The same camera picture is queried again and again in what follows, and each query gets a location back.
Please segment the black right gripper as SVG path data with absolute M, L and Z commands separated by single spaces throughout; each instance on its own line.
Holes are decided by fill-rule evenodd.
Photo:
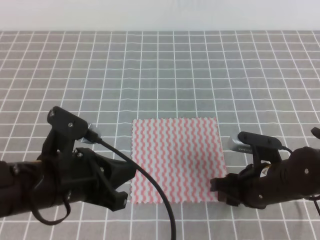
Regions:
M 276 180 L 273 178 L 277 166 L 264 163 L 255 171 L 250 164 L 239 173 L 215 177 L 210 180 L 210 191 L 217 192 L 217 200 L 229 206 L 265 209 L 277 203 Z

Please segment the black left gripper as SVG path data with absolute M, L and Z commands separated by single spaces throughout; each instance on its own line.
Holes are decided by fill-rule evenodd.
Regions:
M 82 201 L 112 212 L 126 207 L 128 194 L 116 189 L 135 177 L 136 168 L 132 164 L 99 155 L 89 148 L 76 149 L 69 159 L 40 161 L 41 184 L 53 186 L 55 204 L 62 200 L 69 206 Z

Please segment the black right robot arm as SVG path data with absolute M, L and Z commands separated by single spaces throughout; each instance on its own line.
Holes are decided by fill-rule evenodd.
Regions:
M 252 155 L 253 163 L 239 173 L 210 180 L 210 191 L 230 206 L 266 206 L 320 199 L 320 151 L 301 147 L 294 151 L 275 137 L 241 131 L 229 138 L 230 150 Z

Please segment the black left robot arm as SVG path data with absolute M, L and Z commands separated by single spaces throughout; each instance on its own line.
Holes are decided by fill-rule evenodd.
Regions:
M 42 209 L 85 202 L 113 212 L 126 207 L 128 194 L 117 188 L 131 180 L 136 169 L 130 163 L 77 148 L 70 156 L 62 153 L 39 156 L 35 161 L 0 163 L 0 216 L 31 212 L 41 223 L 54 226 L 65 220 L 46 220 Z

